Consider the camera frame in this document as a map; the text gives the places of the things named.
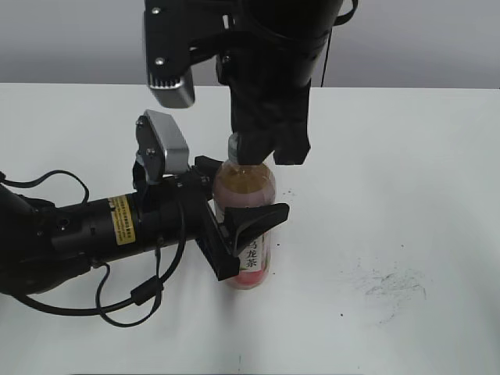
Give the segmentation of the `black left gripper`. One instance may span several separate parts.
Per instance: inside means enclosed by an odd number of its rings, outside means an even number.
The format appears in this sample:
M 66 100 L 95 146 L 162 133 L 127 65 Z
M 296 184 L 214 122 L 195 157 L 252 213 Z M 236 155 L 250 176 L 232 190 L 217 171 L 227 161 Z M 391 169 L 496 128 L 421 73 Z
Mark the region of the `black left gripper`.
M 290 207 L 277 203 L 253 208 L 226 208 L 220 229 L 210 208 L 216 175 L 223 161 L 204 155 L 181 175 L 164 177 L 157 185 L 145 185 L 134 193 L 137 213 L 135 234 L 141 251 L 152 250 L 161 238 L 173 245 L 182 239 L 194 240 L 218 280 L 239 273 L 239 256 L 252 241 L 288 219 Z

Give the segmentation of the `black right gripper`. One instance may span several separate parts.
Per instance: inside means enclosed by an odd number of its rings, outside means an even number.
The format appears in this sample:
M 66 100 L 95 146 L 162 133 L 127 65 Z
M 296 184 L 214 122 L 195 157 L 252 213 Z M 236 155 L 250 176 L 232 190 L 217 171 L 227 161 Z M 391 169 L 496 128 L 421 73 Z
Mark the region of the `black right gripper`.
M 304 46 L 231 46 L 216 60 L 218 81 L 230 89 L 237 160 L 302 165 L 308 137 L 311 50 Z

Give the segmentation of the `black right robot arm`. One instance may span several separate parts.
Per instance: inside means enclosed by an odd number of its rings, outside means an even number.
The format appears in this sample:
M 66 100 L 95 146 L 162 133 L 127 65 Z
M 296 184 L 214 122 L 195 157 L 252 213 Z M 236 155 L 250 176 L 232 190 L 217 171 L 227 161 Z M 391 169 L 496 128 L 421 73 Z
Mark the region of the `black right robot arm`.
M 234 41 L 216 61 L 230 89 L 237 161 L 301 165 L 310 150 L 309 92 L 331 29 L 347 23 L 340 1 L 238 1 Z

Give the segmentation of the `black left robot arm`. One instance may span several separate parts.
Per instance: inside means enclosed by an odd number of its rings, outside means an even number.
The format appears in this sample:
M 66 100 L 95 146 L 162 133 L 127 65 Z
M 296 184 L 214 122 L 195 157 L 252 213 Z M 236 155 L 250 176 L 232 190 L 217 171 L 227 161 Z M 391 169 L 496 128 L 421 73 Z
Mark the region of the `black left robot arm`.
M 1 291 L 43 293 L 157 245 L 194 240 L 217 279 L 239 274 L 244 247 L 288 218 L 287 204 L 230 208 L 218 221 L 210 208 L 219 162 L 199 156 L 185 173 L 146 182 L 133 168 L 134 192 L 58 207 L 20 194 L 23 183 L 1 182 Z

